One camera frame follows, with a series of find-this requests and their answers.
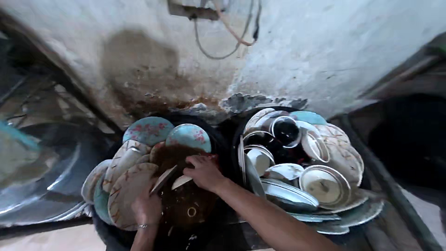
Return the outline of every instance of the white wall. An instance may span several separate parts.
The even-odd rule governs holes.
[[[199,96],[216,104],[239,92],[308,99],[329,117],[446,31],[444,0],[263,0],[259,41],[215,61],[198,50],[193,22],[169,15],[166,0],[0,0],[0,7],[56,51],[122,126],[128,121],[118,113],[128,109]],[[248,7],[231,0],[239,33]],[[221,22],[198,25],[209,52],[234,48]]]

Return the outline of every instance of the finger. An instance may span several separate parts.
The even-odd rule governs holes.
[[[192,179],[194,178],[194,172],[195,170],[194,169],[192,169],[192,168],[184,168],[183,169],[183,174],[184,175],[187,175],[187,176],[189,176],[189,177],[191,177]]]
[[[186,163],[190,163],[197,167],[199,164],[202,163],[202,157],[198,155],[187,156]]]

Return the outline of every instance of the ceramic plate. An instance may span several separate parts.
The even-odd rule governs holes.
[[[337,209],[350,200],[351,188],[335,169],[314,165],[307,167],[299,178],[299,187],[313,195],[325,209]]]
[[[145,117],[131,124],[124,133],[122,142],[136,140],[148,146],[165,141],[173,129],[172,123],[161,117]]]
[[[313,125],[327,124],[327,121],[325,121],[325,119],[321,115],[309,111],[296,111],[290,113],[289,115],[295,120],[305,121]]]
[[[138,229],[131,204],[157,169],[152,163],[137,164],[118,178],[108,198],[108,215],[115,226],[126,231]]]
[[[354,147],[352,147],[350,144],[348,144],[344,141],[341,141],[337,138],[326,137],[324,139],[324,141],[326,144],[337,145],[337,146],[351,152],[351,154],[353,154],[353,156],[358,160],[361,171],[364,172],[364,161],[363,161],[361,155],[358,153],[358,151],[356,151],[356,149]]]
[[[130,150],[131,148],[137,148],[140,152]],[[106,192],[110,192],[113,184],[128,168],[132,167],[136,161],[147,152],[150,152],[150,147],[145,144],[141,144],[138,141],[129,139],[119,148],[115,156],[111,160],[111,164],[108,166],[105,173],[105,179],[102,183],[102,188]]]
[[[314,125],[314,126],[319,130],[323,138],[325,137],[337,138],[350,145],[350,139],[348,138],[347,134],[344,131],[342,131],[339,127],[332,124]]]
[[[244,150],[258,150],[260,151],[262,154],[268,156],[268,158],[271,161],[271,165],[275,165],[274,163],[274,157],[273,154],[268,151],[268,149],[266,149],[266,147],[262,146],[262,145],[249,145],[249,146],[245,146]]]
[[[240,135],[240,144],[237,150],[237,157],[239,160],[239,166],[242,171],[242,182],[246,186],[246,163],[245,163],[245,152],[243,147],[243,137]]]
[[[136,164],[141,164],[141,163],[148,163],[148,162],[150,162],[150,154],[146,154],[146,155],[141,156],[141,157],[135,162],[135,165],[136,165]]]
[[[192,148],[200,148],[205,152],[211,152],[211,140],[207,133],[198,125],[182,124],[175,127],[167,136],[166,146],[184,145]]]
[[[158,151],[166,146],[166,142],[159,142],[158,144],[154,145],[152,150],[150,151],[150,163],[153,163],[157,158],[156,155]]]
[[[301,176],[301,174],[304,172],[304,168],[298,164],[284,163],[272,166],[266,171],[279,173],[287,180],[294,180]]]
[[[310,123],[307,123],[307,122],[305,122],[305,121],[299,121],[299,120],[296,120],[296,125],[297,125],[299,128],[304,128],[304,129],[307,130],[307,131],[313,131],[314,133],[316,133],[316,135],[318,136],[318,138],[321,137],[321,133],[319,132],[319,130],[318,130],[314,125],[312,125],[312,124],[310,124]]]
[[[357,158],[338,145],[326,141],[326,146],[330,152],[330,162],[327,165],[340,172],[351,186],[361,185],[363,172]]]
[[[93,204],[93,196],[95,193],[96,183],[98,182],[99,178],[105,173],[111,163],[111,159],[106,159],[103,162],[99,163],[85,179],[85,182],[81,188],[81,195],[87,203]]]
[[[259,149],[251,149],[247,156],[253,164],[259,176],[262,176],[266,169],[271,166],[271,159]]]
[[[108,197],[109,193],[102,189],[102,182],[104,181],[105,174],[98,180],[95,187],[94,203],[95,211],[101,220],[109,225],[113,225],[110,216],[108,215]]]
[[[304,203],[314,207],[319,206],[318,200],[307,192],[294,186],[272,179],[261,179],[266,194],[286,199],[295,203]]]
[[[274,112],[275,110],[273,108],[265,108],[263,110],[260,110],[256,114],[254,114],[251,119],[246,123],[245,129],[243,130],[243,136],[247,135],[248,133],[255,131],[255,125],[259,119],[261,119],[263,116],[265,116],[268,113]]]
[[[324,140],[314,132],[306,131],[302,137],[302,148],[311,158],[327,163],[330,161],[330,152]]]
[[[325,221],[336,221],[341,219],[341,217],[339,217],[336,214],[332,215],[313,215],[313,214],[300,214],[300,213],[288,213],[288,214],[301,222],[325,222]]]
[[[260,197],[265,198],[265,191],[262,187],[262,182],[260,181],[259,174],[256,171],[256,168],[251,163],[248,155],[245,154],[245,165],[246,165],[246,176],[248,177],[249,183],[251,185],[252,191]]]
[[[270,112],[266,115],[264,115],[263,117],[261,117],[254,125],[253,127],[253,131],[268,131],[269,130],[269,126],[267,126],[266,130],[263,130],[262,128],[265,127],[265,124],[268,122],[269,119],[271,118],[277,118],[280,116],[288,116],[289,112],[286,111],[274,111],[274,112]]]

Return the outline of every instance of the plate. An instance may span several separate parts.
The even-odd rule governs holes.
[[[248,177],[249,183],[251,185],[252,191],[260,197],[265,198],[265,191],[262,187],[262,182],[260,181],[259,174],[256,171],[256,168],[251,163],[248,155],[245,154],[245,165],[246,165],[246,176]]]
[[[330,161],[330,152],[322,138],[316,132],[308,130],[302,137],[302,148],[311,158],[327,163]]]
[[[127,153],[127,151],[132,148],[136,148],[140,150],[140,152],[137,153],[136,151],[131,150],[132,152]],[[123,174],[128,168],[132,167],[136,161],[141,156],[148,153],[150,149],[151,148],[149,146],[132,139],[124,142],[124,144],[116,152],[115,156],[111,160],[111,164],[108,166],[107,171],[105,172],[105,179],[102,183],[102,188],[104,191],[110,192],[113,184],[116,182],[119,176],[121,176],[121,174]]]
[[[305,121],[313,125],[327,124],[327,121],[325,121],[325,119],[321,115],[309,111],[296,111],[290,113],[289,115],[295,120]]]
[[[136,162],[136,164],[141,164],[141,163],[149,163],[150,162],[150,154],[146,154],[141,156]]]
[[[173,128],[172,123],[165,118],[145,117],[127,128],[122,142],[133,139],[148,146],[154,146],[158,142],[165,141]]]
[[[87,203],[93,204],[96,183],[98,182],[99,178],[103,176],[111,163],[111,159],[102,161],[91,171],[91,173],[85,179],[84,184],[81,188],[81,195]]]
[[[95,203],[95,211],[98,214],[101,220],[109,225],[113,225],[110,216],[108,215],[108,197],[109,193],[102,189],[102,182],[104,180],[105,174],[100,177],[95,186],[95,194],[94,194],[94,203]]]
[[[271,118],[276,118],[280,116],[288,116],[289,112],[286,111],[274,111],[270,112],[268,114],[265,114],[263,117],[261,117],[254,125],[253,131],[268,131],[269,126],[266,130],[263,130],[264,124],[267,123],[267,121]]]
[[[206,131],[198,125],[182,124],[175,127],[167,136],[166,146],[184,145],[211,152],[211,140]]]
[[[266,169],[271,166],[271,159],[259,149],[251,149],[247,156],[257,171],[258,176],[262,176]]]
[[[295,203],[304,203],[318,207],[318,200],[311,194],[294,186],[272,179],[261,179],[263,190],[266,194],[286,199]]]
[[[351,186],[361,185],[363,172],[357,158],[344,148],[325,142],[330,152],[330,162],[327,165],[340,172]]]
[[[326,125],[314,125],[314,126],[319,130],[323,138],[325,137],[336,138],[350,145],[350,139],[348,138],[347,134],[344,131],[342,131],[339,127],[329,123],[327,123]]]
[[[159,142],[153,146],[152,150],[150,151],[150,163],[153,163],[156,160],[158,151],[165,146],[165,141]]]
[[[284,163],[272,166],[266,171],[279,173],[287,180],[294,180],[302,175],[302,173],[304,172],[304,168],[298,164]]]
[[[108,198],[108,215],[116,227],[126,231],[138,229],[131,204],[157,169],[158,166],[152,163],[137,164],[116,180]]]
[[[351,188],[347,180],[335,169],[313,165],[299,178],[299,187],[314,196],[325,209],[337,209],[350,200]]]
[[[307,131],[313,131],[314,133],[316,133],[316,135],[318,136],[318,138],[321,137],[321,133],[319,132],[319,130],[312,124],[307,123],[305,121],[299,121],[296,120],[296,125],[300,128],[304,128]]]
[[[261,119],[263,116],[265,116],[268,113],[274,112],[275,110],[273,108],[265,108],[263,110],[260,110],[256,114],[254,114],[249,121],[246,123],[245,129],[243,130],[243,136],[247,135],[248,133],[255,131],[255,125],[259,119]]]

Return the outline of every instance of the bowl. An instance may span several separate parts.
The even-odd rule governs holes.
[[[269,132],[277,138],[285,148],[297,146],[301,140],[301,130],[296,121],[288,116],[280,116],[266,122],[269,125]]]
[[[305,130],[302,137],[302,148],[305,153],[316,160],[327,163],[330,161],[330,152],[325,145],[322,138],[318,137],[318,134],[314,131]]]
[[[313,165],[304,170],[299,187],[314,196],[321,208],[334,210],[344,206],[351,196],[347,180],[338,171],[323,165]]]

